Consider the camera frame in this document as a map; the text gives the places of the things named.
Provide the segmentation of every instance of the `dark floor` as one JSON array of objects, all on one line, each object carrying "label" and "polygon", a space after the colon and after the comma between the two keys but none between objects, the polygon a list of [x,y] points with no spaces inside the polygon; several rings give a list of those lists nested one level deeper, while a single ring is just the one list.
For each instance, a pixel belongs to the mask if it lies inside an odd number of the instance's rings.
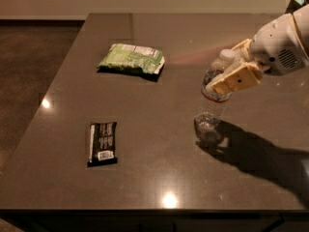
[{"label": "dark floor", "polygon": [[[0,20],[0,178],[81,21]],[[0,231],[20,231],[0,220]]]}]

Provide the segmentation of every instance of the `snack package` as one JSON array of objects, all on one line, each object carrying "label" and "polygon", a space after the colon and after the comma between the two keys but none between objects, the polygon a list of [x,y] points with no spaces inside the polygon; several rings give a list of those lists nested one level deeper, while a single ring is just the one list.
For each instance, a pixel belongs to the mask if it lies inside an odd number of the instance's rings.
[{"label": "snack package", "polygon": [[98,64],[100,70],[123,73],[159,74],[164,65],[161,50],[145,46],[114,43]]},{"label": "snack package", "polygon": [[91,123],[88,167],[117,163],[115,128],[117,123]]}]

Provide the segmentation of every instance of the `white label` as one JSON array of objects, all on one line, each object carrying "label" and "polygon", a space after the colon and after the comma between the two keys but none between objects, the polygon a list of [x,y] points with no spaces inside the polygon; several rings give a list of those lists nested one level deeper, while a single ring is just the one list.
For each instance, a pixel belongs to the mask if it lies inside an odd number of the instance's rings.
[{"label": "white label", "polygon": [[114,153],[112,151],[102,151],[98,152],[98,160],[108,160],[113,159]]}]

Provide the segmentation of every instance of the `green chip bag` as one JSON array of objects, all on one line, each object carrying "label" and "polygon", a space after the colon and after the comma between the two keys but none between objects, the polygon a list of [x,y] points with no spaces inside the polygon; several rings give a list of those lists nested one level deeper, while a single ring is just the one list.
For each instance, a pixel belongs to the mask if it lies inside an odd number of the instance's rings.
[{"label": "green chip bag", "polygon": [[161,50],[131,44],[114,43],[106,57],[98,64],[99,69],[124,73],[159,74],[164,65]]}]

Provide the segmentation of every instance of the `bottle cap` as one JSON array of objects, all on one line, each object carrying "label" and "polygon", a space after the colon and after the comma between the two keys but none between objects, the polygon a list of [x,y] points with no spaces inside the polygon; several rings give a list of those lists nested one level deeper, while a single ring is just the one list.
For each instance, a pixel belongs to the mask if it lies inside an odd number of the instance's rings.
[{"label": "bottle cap", "polygon": [[220,59],[226,62],[233,62],[235,59],[235,52],[230,49],[223,49],[220,52]]}]

